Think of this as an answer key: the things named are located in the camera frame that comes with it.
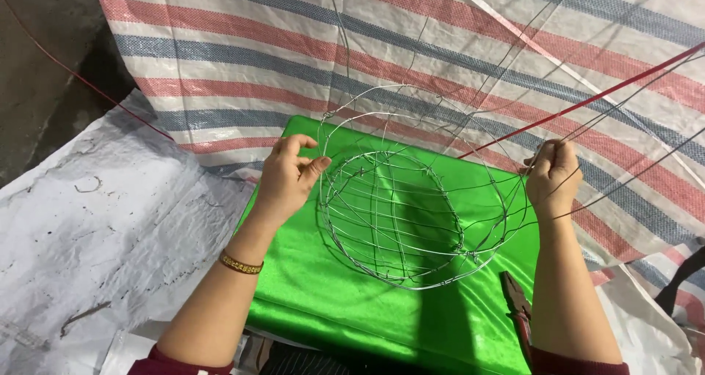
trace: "green satin cloth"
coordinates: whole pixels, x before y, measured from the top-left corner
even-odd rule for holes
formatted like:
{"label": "green satin cloth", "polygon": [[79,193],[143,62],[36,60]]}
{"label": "green satin cloth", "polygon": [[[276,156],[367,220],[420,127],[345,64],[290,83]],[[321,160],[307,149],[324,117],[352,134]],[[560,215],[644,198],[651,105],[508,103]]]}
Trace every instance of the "green satin cloth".
{"label": "green satin cloth", "polygon": [[[283,135],[316,138],[319,125],[316,120],[295,116]],[[321,145],[334,128],[325,125],[318,139]],[[395,144],[388,139],[381,142],[380,138],[339,128],[326,152],[333,159],[329,170],[335,170],[343,157],[359,153],[360,144],[363,150]],[[498,195],[489,185],[485,167],[437,157],[419,148],[405,149],[404,154],[427,165],[433,163],[447,191],[486,185],[448,194],[462,226],[475,222],[464,236],[465,245],[474,247],[496,222],[476,221],[498,213]],[[315,158],[319,149],[303,149],[300,155]],[[501,181],[516,175],[497,169],[491,169],[491,174],[500,181],[500,192],[509,195],[517,178]],[[243,219],[256,195],[255,191]],[[524,203],[525,193],[520,188],[509,213],[524,208]],[[523,215],[521,211],[509,217],[507,228],[521,225]],[[535,219],[529,209],[523,222]],[[498,239],[502,234],[497,230],[491,238]],[[369,352],[437,373],[528,374],[514,323],[507,316],[498,274],[511,272],[531,301],[538,251],[539,234],[534,224],[518,230],[487,266],[466,278],[422,291],[397,288],[361,272],[341,253],[323,225],[317,184],[304,207],[274,237],[247,324],[325,351]],[[447,266],[434,277],[450,278],[458,269]]]}

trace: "red sleeve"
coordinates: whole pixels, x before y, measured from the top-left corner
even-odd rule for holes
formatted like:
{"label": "red sleeve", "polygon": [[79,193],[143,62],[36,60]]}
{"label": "red sleeve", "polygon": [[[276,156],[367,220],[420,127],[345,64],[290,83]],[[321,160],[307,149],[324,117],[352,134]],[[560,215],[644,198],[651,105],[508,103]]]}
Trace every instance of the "red sleeve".
{"label": "red sleeve", "polygon": [[209,375],[229,375],[232,369],[232,362],[221,368],[184,364],[163,355],[154,345],[146,359],[135,361],[128,375],[199,375],[198,371],[206,371]]}
{"label": "red sleeve", "polygon": [[627,363],[607,364],[604,362],[570,359],[559,354],[529,347],[531,350],[532,374],[535,375],[629,375]]}

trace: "red string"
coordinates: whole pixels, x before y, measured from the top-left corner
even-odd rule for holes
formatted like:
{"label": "red string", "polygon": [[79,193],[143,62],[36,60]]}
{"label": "red string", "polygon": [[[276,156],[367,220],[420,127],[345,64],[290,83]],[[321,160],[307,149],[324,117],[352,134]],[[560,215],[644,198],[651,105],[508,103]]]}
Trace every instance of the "red string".
{"label": "red string", "polygon": [[125,112],[129,113],[130,115],[132,115],[132,116],[133,116],[134,118],[136,118],[137,120],[141,121],[142,123],[146,124],[146,125],[147,125],[148,127],[150,127],[151,129],[153,129],[154,131],[160,133],[161,135],[163,135],[163,136],[165,136],[165,137],[167,137],[167,138],[169,138],[169,139],[171,139],[171,140],[173,141],[173,138],[172,138],[171,136],[169,136],[168,134],[165,134],[163,131],[160,131],[158,128],[152,126],[150,123],[148,123],[148,122],[147,122],[146,120],[144,120],[143,118],[140,118],[139,116],[135,115],[135,114],[132,113],[130,110],[128,110],[128,108],[123,107],[119,102],[117,102],[117,101],[113,100],[112,98],[110,98],[106,93],[103,93],[103,92],[100,91],[96,86],[93,86],[93,84],[91,84],[90,82],[88,82],[88,81],[87,81],[86,79],[84,79],[81,75],[79,75],[78,73],[76,73],[76,72],[74,72],[73,70],[71,70],[71,68],[69,68],[68,66],[64,65],[61,61],[57,60],[56,57],[54,57],[53,55],[51,55],[51,53],[49,53],[46,49],[44,49],[44,48],[39,44],[39,42],[37,42],[37,39],[35,39],[35,38],[31,35],[30,31],[29,31],[29,30],[27,29],[27,27],[22,23],[22,21],[20,20],[20,18],[19,18],[19,17],[17,16],[17,14],[15,13],[15,10],[13,10],[12,6],[10,6],[10,4],[7,2],[7,0],[2,0],[2,1],[3,1],[3,3],[5,3],[5,6],[7,6],[8,10],[10,11],[10,14],[12,14],[12,17],[15,19],[15,21],[17,21],[17,24],[20,26],[20,28],[22,28],[22,30],[25,32],[25,34],[27,35],[27,37],[29,37],[29,38],[31,39],[31,41],[35,43],[35,46],[37,46],[45,55],[47,55],[47,57],[49,57],[49,59],[51,59],[51,61],[54,61],[56,64],[58,64],[59,66],[61,66],[62,68],[64,68],[66,71],[68,71],[68,73],[71,73],[71,74],[74,75],[76,78],[78,78],[79,80],[81,80],[82,82],[84,82],[88,87],[90,87],[90,88],[92,88],[93,90],[95,90],[96,93],[99,93],[99,94],[102,95],[103,97],[107,98],[110,102],[112,102],[113,104],[115,104],[115,106],[119,106],[119,107],[122,108]]}
{"label": "red string", "polygon": [[538,126],[538,125],[541,125],[541,124],[543,124],[543,123],[548,122],[549,120],[553,120],[553,119],[555,119],[555,118],[557,118],[557,117],[559,117],[559,116],[561,116],[561,115],[565,115],[565,114],[568,113],[568,112],[571,112],[571,111],[573,111],[573,110],[576,110],[577,108],[580,108],[580,107],[582,107],[582,106],[586,106],[587,104],[589,104],[589,103],[591,103],[591,102],[594,102],[594,101],[596,101],[596,100],[599,100],[600,98],[604,97],[605,95],[608,95],[609,93],[612,93],[613,91],[617,91],[617,90],[621,89],[622,87],[624,87],[624,86],[626,86],[626,85],[628,85],[628,84],[631,84],[631,83],[633,83],[633,82],[636,82],[637,80],[643,79],[643,78],[647,77],[648,75],[650,75],[650,74],[652,74],[652,73],[654,73],[654,72],[661,71],[662,69],[664,69],[664,68],[667,67],[668,65],[671,65],[671,64],[673,64],[673,63],[675,63],[675,62],[677,62],[677,61],[679,61],[679,60],[682,60],[683,58],[688,57],[689,55],[695,54],[696,52],[700,51],[700,49],[702,49],[703,47],[705,47],[705,42],[700,43],[698,46],[695,46],[695,47],[693,47],[692,49],[685,50],[683,53],[681,53],[681,54],[679,54],[679,55],[676,55],[674,58],[671,58],[671,59],[668,60],[668,61],[662,62],[661,64],[658,64],[658,65],[654,66],[653,68],[651,68],[651,69],[649,69],[649,70],[647,70],[647,71],[644,71],[644,72],[642,72],[642,73],[639,73],[638,75],[633,76],[633,77],[631,77],[631,78],[629,78],[629,79],[627,79],[627,80],[625,80],[625,81],[623,81],[623,82],[617,84],[616,86],[612,86],[611,88],[609,88],[609,89],[603,91],[602,93],[599,93],[598,95],[595,95],[594,97],[588,98],[588,99],[586,99],[585,101],[582,101],[582,102],[578,102],[577,104],[575,104],[575,105],[573,105],[573,106],[571,106],[571,107],[569,107],[569,108],[566,108],[566,109],[564,109],[564,110],[561,110],[560,112],[555,113],[555,114],[553,114],[553,115],[551,115],[551,116],[548,116],[547,118],[543,118],[543,119],[539,120],[538,122],[534,122],[534,123],[532,123],[532,124],[530,124],[530,125],[528,125],[528,126],[526,126],[526,127],[522,127],[521,129],[518,129],[518,130],[516,130],[516,131],[514,131],[514,132],[511,132],[511,133],[507,134],[506,136],[500,137],[500,138],[498,138],[498,139],[495,140],[495,141],[492,141],[492,142],[490,142],[490,143],[488,143],[488,144],[482,145],[482,146],[480,146],[479,148],[475,149],[474,151],[470,151],[470,152],[468,152],[468,153],[466,153],[466,154],[464,154],[464,155],[458,156],[458,158],[459,158],[459,159],[462,159],[462,158],[464,158],[464,157],[467,156],[467,155],[470,155],[470,154],[472,154],[472,153],[474,153],[474,152],[480,151],[481,149],[485,149],[485,148],[488,147],[489,145],[495,144],[495,143],[497,143],[497,142],[499,142],[499,141],[504,141],[505,139],[507,139],[507,138],[509,138],[509,137],[511,137],[511,136],[516,136],[517,134],[519,134],[519,133],[521,133],[521,132],[524,132],[524,131],[526,131],[526,130],[528,130],[528,129],[531,129],[532,127],[536,127],[536,126]]}

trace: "gold bracelet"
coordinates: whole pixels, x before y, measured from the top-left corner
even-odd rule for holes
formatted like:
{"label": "gold bracelet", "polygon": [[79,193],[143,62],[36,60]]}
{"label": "gold bracelet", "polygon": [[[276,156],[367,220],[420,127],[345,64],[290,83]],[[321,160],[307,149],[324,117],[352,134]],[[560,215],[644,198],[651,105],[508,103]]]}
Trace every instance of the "gold bracelet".
{"label": "gold bracelet", "polygon": [[218,260],[220,261],[220,263],[223,263],[227,268],[248,275],[258,274],[259,272],[261,272],[262,266],[264,266],[264,262],[262,262],[262,264],[259,266],[252,266],[246,265],[239,261],[235,261],[231,256],[225,253],[225,250],[221,252],[221,255],[218,257]]}

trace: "hand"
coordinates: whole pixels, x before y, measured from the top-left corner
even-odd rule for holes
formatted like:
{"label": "hand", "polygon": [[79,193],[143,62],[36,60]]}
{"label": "hand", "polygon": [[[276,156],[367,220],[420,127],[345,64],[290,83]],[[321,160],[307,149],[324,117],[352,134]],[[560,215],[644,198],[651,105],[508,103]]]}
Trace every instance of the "hand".
{"label": "hand", "polygon": [[[550,139],[535,158],[533,169],[528,170],[526,190],[536,217],[540,221],[564,216],[570,212],[582,181],[573,145],[569,141]],[[531,165],[533,159],[524,160],[524,164]]]}
{"label": "hand", "polygon": [[282,138],[274,145],[264,161],[251,215],[279,228],[304,205],[316,180],[330,165],[326,156],[311,160],[298,155],[302,146],[316,145],[313,138],[303,134]]}

